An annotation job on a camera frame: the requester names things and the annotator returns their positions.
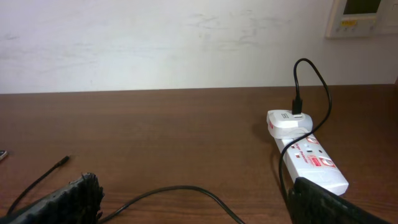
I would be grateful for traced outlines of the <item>black Galaxy smartphone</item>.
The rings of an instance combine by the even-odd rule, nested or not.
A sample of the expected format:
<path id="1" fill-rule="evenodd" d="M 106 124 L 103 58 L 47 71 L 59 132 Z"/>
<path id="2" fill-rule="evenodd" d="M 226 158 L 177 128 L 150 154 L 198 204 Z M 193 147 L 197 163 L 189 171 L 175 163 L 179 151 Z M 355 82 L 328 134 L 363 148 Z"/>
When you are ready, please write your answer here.
<path id="1" fill-rule="evenodd" d="M 0 151 L 0 161 L 3 160 L 8 155 L 7 151 Z"/>

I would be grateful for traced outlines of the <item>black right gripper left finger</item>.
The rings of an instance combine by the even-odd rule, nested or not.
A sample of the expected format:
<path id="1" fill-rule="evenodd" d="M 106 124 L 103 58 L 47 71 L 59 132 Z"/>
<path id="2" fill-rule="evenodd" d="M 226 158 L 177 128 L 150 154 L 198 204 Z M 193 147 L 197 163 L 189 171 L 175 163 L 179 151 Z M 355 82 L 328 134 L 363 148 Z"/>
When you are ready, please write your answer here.
<path id="1" fill-rule="evenodd" d="M 1 224 L 92 224 L 101 213 L 103 188 L 93 173 L 1 218 Z"/>

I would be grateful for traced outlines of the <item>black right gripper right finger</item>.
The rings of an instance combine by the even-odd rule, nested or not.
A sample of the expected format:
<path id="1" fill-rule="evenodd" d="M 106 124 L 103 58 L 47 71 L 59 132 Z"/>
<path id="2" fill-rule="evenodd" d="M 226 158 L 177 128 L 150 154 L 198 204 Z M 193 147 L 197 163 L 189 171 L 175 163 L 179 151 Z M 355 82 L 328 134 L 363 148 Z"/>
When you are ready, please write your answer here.
<path id="1" fill-rule="evenodd" d="M 293 223 L 383 224 L 386 222 L 304 177 L 296 178 L 294 186 L 289 190 L 287 205 Z"/>

